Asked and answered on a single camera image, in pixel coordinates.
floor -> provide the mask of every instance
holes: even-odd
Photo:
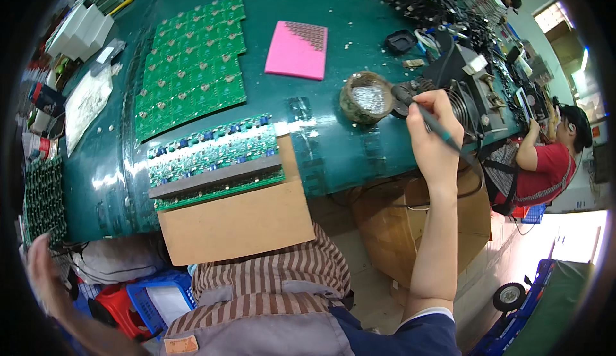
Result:
[[[309,200],[312,217],[321,224],[345,255],[355,291],[352,310],[364,328],[377,328],[382,334],[393,333],[402,317],[402,306],[389,295],[391,279],[370,264],[350,210],[331,198]],[[492,306],[496,289],[510,282],[524,283],[524,275],[533,280],[539,260],[550,255],[558,224],[519,225],[499,214],[492,216],[492,241],[458,276],[454,318],[458,329],[458,347],[466,352],[500,316]]]

green workbench surface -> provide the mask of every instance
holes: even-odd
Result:
[[[149,52],[153,29],[165,18],[211,1],[135,0],[115,16],[116,23],[107,40],[118,37],[127,42],[126,49],[114,60],[124,67],[113,77],[114,88],[106,107],[84,133],[71,157],[64,161],[62,179],[71,241],[159,229],[153,202],[147,196],[147,149],[193,131],[256,114],[272,114],[274,122],[299,121],[293,125],[292,137],[308,197],[416,167],[404,120],[390,115],[371,128],[353,127],[338,105],[343,80],[360,70],[379,73],[392,83],[408,81],[421,72],[410,72],[401,66],[403,59],[421,57],[417,48],[404,58],[381,52],[384,38],[408,28],[408,23],[380,0],[243,0],[247,19],[242,21],[242,29],[247,52],[239,59],[247,102],[139,145],[134,130],[134,96],[141,89],[140,60]],[[311,23],[329,29],[323,81],[264,73],[277,21]],[[76,85],[87,67],[88,64],[76,74],[64,94]],[[306,99],[289,101],[292,97]],[[519,131],[508,109],[505,114],[509,129],[489,134],[485,143]],[[61,154],[65,153],[63,140]]]

green board stack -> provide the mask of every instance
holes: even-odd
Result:
[[[60,157],[35,161],[26,169],[25,244],[49,232],[50,246],[61,244],[66,236]]]
[[[270,117],[262,114],[189,134],[148,151],[150,187],[211,172],[278,154],[276,133]],[[281,167],[248,178],[229,180],[200,191],[156,199],[154,208],[164,210],[248,191],[285,179]]]
[[[245,18],[242,0],[223,0],[158,25],[135,105],[139,141],[246,102],[238,61]]]

white wire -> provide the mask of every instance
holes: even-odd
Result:
[[[417,40],[421,42],[422,44],[424,44],[424,46],[434,49],[437,52],[439,51],[439,48],[436,46],[435,42],[432,42],[430,38],[420,33],[419,29],[415,29],[415,37],[417,37]]]

